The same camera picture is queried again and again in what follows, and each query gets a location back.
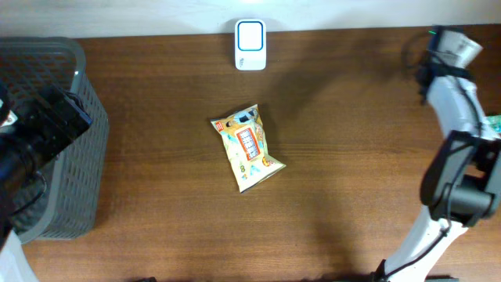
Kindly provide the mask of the yellow snack bag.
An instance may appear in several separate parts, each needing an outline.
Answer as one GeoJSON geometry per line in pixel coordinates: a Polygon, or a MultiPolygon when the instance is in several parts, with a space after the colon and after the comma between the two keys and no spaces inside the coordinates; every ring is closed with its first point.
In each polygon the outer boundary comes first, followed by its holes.
{"type": "Polygon", "coordinates": [[[269,155],[258,105],[212,119],[220,134],[240,193],[275,175],[286,165],[269,155]]]}

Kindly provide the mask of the green tissue pack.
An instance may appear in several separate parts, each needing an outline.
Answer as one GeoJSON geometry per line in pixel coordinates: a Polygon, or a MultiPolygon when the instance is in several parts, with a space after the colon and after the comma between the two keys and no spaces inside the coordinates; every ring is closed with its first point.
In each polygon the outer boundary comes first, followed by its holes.
{"type": "Polygon", "coordinates": [[[490,115],[486,117],[490,127],[498,134],[501,134],[501,115],[490,115]]]}

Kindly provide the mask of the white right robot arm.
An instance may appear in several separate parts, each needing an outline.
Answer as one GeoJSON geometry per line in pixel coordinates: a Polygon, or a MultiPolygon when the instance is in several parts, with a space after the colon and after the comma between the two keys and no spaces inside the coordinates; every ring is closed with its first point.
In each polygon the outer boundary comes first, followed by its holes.
{"type": "Polygon", "coordinates": [[[500,206],[500,134],[489,124],[467,68],[482,47],[457,27],[435,25],[430,36],[416,82],[444,141],[420,184],[413,227],[371,273],[372,281],[427,281],[454,240],[500,206]]]}

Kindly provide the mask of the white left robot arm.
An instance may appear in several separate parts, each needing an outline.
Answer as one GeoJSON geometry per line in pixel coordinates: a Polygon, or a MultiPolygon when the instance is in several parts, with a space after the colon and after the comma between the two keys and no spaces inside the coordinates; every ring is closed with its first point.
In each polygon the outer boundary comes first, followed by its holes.
{"type": "Polygon", "coordinates": [[[65,150],[92,125],[78,95],[55,85],[15,109],[8,89],[1,87],[1,280],[36,281],[12,217],[36,203],[42,191],[17,208],[14,194],[35,178],[39,169],[65,150]]]}

